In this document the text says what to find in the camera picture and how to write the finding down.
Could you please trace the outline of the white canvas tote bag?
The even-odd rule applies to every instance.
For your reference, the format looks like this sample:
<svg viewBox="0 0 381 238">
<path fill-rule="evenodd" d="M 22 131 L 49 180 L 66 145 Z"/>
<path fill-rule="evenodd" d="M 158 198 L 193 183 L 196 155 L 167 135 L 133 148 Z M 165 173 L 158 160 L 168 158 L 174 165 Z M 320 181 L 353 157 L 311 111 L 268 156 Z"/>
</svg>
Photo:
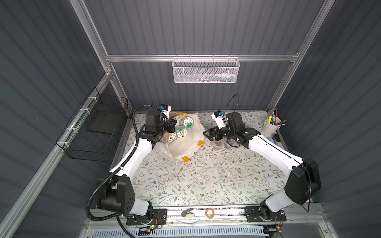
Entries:
<svg viewBox="0 0 381 238">
<path fill-rule="evenodd" d="M 203 132 L 205 131 L 205 128 L 202 125 L 198 114 L 176 113 L 170 116 L 170 119 L 177 120 L 177 130 L 177 128 L 183 127 L 182 120 L 183 117 L 186 116 L 192 117 L 194 120 L 193 127 L 187 129 L 187 136 L 183 139 L 176 137 L 175 140 L 169 141 L 169 133 L 165 133 L 164 137 L 154 147 L 154 150 L 159 155 L 176 162 L 183 161 L 187 163 L 204 145 L 205 136 L 203 135 Z"/>
</svg>

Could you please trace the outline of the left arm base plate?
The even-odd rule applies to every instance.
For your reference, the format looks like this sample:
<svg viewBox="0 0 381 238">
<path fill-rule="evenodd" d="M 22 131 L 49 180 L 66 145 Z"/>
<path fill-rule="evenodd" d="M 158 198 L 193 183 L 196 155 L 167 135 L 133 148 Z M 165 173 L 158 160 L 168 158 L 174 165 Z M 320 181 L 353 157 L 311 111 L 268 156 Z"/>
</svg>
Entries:
<svg viewBox="0 0 381 238">
<path fill-rule="evenodd" d="M 127 217 L 127 226 L 140 226 L 140 225 L 165 225 L 167 221 L 167 209 L 153 209 L 149 210 L 146 215 L 134 215 Z"/>
</svg>

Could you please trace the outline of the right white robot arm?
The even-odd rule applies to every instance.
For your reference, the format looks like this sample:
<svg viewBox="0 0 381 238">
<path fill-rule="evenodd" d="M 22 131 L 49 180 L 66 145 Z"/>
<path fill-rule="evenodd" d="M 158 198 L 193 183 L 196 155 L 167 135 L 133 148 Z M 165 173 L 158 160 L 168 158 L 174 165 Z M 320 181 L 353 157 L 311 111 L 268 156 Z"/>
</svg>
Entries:
<svg viewBox="0 0 381 238">
<path fill-rule="evenodd" d="M 260 203 L 255 215 L 264 221 L 276 220 L 281 211 L 293 204 L 303 205 L 321 189 L 318 165 L 311 158 L 302 159 L 270 142 L 253 128 L 247 128 L 237 112 L 211 115 L 216 126 L 203 132 L 209 141 L 234 140 L 274 164 L 287 177 L 284 188 L 274 192 Z"/>
</svg>

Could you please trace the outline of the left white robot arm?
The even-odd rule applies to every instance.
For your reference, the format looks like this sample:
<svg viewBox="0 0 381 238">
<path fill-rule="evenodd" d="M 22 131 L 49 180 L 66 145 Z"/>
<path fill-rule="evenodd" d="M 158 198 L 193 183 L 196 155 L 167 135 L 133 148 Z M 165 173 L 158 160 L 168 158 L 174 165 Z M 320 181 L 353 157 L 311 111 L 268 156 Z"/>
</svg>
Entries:
<svg viewBox="0 0 381 238">
<path fill-rule="evenodd" d="M 148 112 L 146 124 L 141 130 L 133 120 L 136 133 L 135 145 L 110 170 L 112 177 L 100 183 L 97 191 L 99 209 L 114 212 L 118 216 L 151 217 L 152 203 L 136 197 L 132 182 L 140 164 L 164 134 L 175 132 L 177 121 L 170 119 L 170 112 L 170 107 Z"/>
</svg>

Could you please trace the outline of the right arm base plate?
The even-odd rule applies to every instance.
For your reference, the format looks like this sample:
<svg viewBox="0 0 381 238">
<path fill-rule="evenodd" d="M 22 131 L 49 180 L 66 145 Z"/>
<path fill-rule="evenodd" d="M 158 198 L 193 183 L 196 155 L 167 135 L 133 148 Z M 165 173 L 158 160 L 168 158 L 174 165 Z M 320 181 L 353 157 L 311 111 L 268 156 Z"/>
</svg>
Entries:
<svg viewBox="0 0 381 238">
<path fill-rule="evenodd" d="M 275 213 L 264 206 L 246 206 L 241 215 L 245 216 L 248 222 L 285 222 L 287 220 L 283 210 Z"/>
</svg>

